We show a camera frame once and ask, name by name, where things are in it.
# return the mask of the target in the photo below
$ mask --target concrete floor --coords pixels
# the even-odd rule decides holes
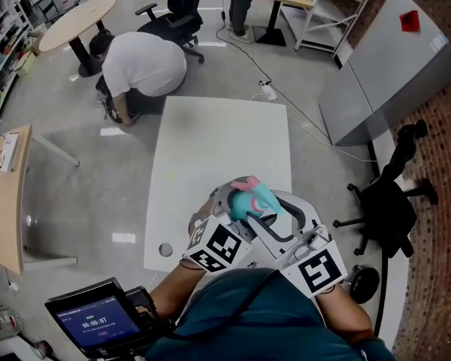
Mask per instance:
[[[156,10],[166,9],[167,0],[117,0],[104,24],[114,34],[134,31],[147,21],[134,12],[151,2]],[[229,0],[225,0],[226,9]],[[201,0],[204,25],[198,33],[205,64],[187,57],[185,84],[181,96],[213,96],[250,99],[260,93],[258,81],[265,76],[238,49],[216,38],[221,28],[222,0]],[[254,0],[248,23],[267,25],[272,4]],[[337,67],[330,56],[315,50],[292,48],[293,37],[282,17],[277,25],[286,36],[288,47],[241,44],[241,47],[271,76],[276,88],[286,94],[324,132],[317,96]],[[87,43],[97,32],[95,27],[83,34]],[[229,40],[226,29],[220,36]],[[86,287],[105,278],[116,277],[124,289],[150,286],[154,272],[143,268],[144,230],[150,173],[159,130],[160,116],[140,118],[126,134],[102,136],[101,131],[115,125],[104,120],[104,111],[95,104],[95,82],[99,75],[77,77],[78,62],[67,46],[41,54],[32,70],[21,77],[2,114],[2,131],[32,123],[52,142],[76,156],[75,168],[41,145],[32,144],[30,170],[26,175],[23,200],[26,241],[52,253],[76,256],[78,264],[65,268],[10,274],[20,285],[19,292],[8,289],[5,270],[0,266],[0,299],[15,308],[23,319],[25,333],[36,340],[47,340],[64,360],[83,359],[45,310],[44,302],[54,296]],[[380,250],[370,243],[362,257],[353,255],[360,235],[353,229],[336,230],[331,223],[359,216],[359,209],[346,185],[360,187],[372,178],[369,163],[360,162],[325,147],[300,126],[328,143],[310,122],[283,97],[287,104],[292,159],[293,192],[311,201],[329,232],[337,240],[348,269],[356,263],[372,265],[380,272]],[[345,148],[361,159],[368,159],[365,147]],[[36,224],[25,224],[31,215]],[[135,234],[134,244],[116,243],[113,232]],[[165,274],[158,274],[154,285]],[[365,308],[375,320],[379,293]]]

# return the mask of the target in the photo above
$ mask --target digital timer display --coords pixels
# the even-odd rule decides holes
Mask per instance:
[[[57,317],[81,347],[104,344],[140,332],[115,297],[62,311]]]

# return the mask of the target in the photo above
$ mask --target gray cabinet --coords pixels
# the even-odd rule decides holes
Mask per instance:
[[[418,11],[420,30],[400,15]],[[394,126],[451,81],[451,46],[413,0],[386,0],[319,106],[333,144],[364,144]]]

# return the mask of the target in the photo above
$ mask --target brick wall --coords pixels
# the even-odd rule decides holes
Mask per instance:
[[[355,46],[385,0],[370,0],[350,36]],[[451,0],[414,0],[451,42]],[[345,11],[350,6],[342,7]],[[451,84],[402,124],[424,119],[429,136],[419,142],[406,178],[427,177],[439,205],[414,200],[418,222],[413,230],[407,301],[394,353],[399,360],[451,360]]]

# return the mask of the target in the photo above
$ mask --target teal shirt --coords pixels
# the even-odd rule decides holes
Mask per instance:
[[[187,336],[220,325],[272,271],[237,269],[211,281],[191,301],[174,333]],[[272,275],[238,319],[214,336],[200,341],[161,338],[145,358],[147,361],[394,360],[377,338],[351,347],[327,329],[312,301],[280,273]]]

